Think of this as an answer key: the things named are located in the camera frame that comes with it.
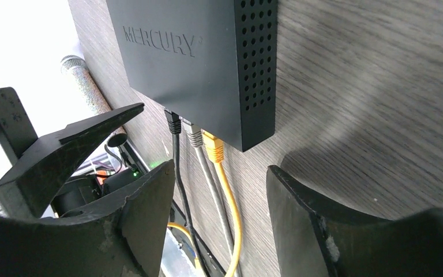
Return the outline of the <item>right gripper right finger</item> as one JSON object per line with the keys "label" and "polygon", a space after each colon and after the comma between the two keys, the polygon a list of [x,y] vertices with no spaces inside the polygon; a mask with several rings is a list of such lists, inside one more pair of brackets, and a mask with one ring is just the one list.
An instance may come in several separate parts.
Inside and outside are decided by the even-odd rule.
{"label": "right gripper right finger", "polygon": [[443,208],[379,218],[275,165],[266,192],[281,276],[443,276]]}

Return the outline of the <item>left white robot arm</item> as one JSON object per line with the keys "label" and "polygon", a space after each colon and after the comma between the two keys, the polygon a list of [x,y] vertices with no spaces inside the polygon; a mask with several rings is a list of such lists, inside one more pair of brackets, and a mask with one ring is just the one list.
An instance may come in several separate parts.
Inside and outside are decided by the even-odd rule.
{"label": "left white robot arm", "polygon": [[38,137],[17,92],[0,88],[0,145],[12,165],[0,179],[1,208],[11,218],[40,218],[86,158],[143,110],[131,104]]}

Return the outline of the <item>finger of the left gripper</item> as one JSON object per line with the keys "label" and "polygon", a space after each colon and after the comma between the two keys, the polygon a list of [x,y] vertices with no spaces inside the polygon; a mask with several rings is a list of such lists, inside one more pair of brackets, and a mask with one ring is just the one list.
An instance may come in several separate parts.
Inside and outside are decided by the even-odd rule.
{"label": "finger of the left gripper", "polygon": [[39,137],[0,179],[0,206],[11,218],[40,218],[67,179],[114,131],[144,110],[117,108]]}

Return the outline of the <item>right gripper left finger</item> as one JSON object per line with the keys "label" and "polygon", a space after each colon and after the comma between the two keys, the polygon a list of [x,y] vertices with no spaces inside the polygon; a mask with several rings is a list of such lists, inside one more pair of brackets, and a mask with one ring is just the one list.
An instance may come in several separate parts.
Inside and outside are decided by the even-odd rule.
{"label": "right gripper left finger", "polygon": [[169,160],[67,217],[0,216],[0,276],[158,276],[174,183]]}

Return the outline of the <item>black router box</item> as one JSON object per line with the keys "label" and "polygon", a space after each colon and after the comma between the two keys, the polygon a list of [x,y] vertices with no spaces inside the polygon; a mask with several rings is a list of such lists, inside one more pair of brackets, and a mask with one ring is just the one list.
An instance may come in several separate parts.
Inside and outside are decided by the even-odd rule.
{"label": "black router box", "polygon": [[274,135],[277,0],[107,7],[131,88],[240,151]]}

